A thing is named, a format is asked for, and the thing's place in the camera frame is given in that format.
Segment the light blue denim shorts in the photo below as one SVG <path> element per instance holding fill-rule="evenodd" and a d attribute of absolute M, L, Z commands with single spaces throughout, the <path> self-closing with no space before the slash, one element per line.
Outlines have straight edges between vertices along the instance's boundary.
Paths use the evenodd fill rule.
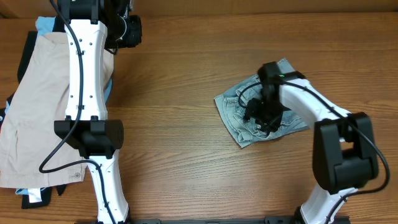
<path fill-rule="evenodd" d="M 222 122 L 241 148 L 308 129 L 305 122 L 293 111 L 283 112 L 281 124 L 275 132 L 261 131 L 261 126 L 253 118 L 249 121 L 243 120 L 245 109 L 242 106 L 251 98 L 259 98 L 261 90 L 259 85 L 248 90 L 246 87 L 259 82 L 260 79 L 255 74 L 215 97 Z"/>

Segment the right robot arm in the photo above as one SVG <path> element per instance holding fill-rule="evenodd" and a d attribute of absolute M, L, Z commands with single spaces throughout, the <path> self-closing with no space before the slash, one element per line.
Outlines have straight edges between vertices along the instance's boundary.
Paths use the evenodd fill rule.
<path fill-rule="evenodd" d="M 265 223 L 349 223 L 335 215 L 348 197 L 378 176 L 371 120 L 351 113 L 316 91 L 298 72 L 284 73 L 276 62 L 258 71 L 260 97 L 245 105 L 244 120 L 254 119 L 261 131 L 277 131 L 282 113 L 291 110 L 313 130 L 312 170 L 316 185 L 294 215 L 267 217 Z"/>

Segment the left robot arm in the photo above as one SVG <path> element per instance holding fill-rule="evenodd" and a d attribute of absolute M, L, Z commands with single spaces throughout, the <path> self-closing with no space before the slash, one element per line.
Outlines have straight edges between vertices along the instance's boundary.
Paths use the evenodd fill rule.
<path fill-rule="evenodd" d="M 64 119 L 54 122 L 54 131 L 78 150 L 80 163 L 90 170 L 96 222 L 130 223 L 118 159 L 124 128 L 121 120 L 108 118 L 104 60 L 107 53 L 116 55 L 141 43 L 141 19 L 130 15 L 130 0 L 59 1 L 53 6 L 65 24 L 70 57 L 67 108 Z"/>

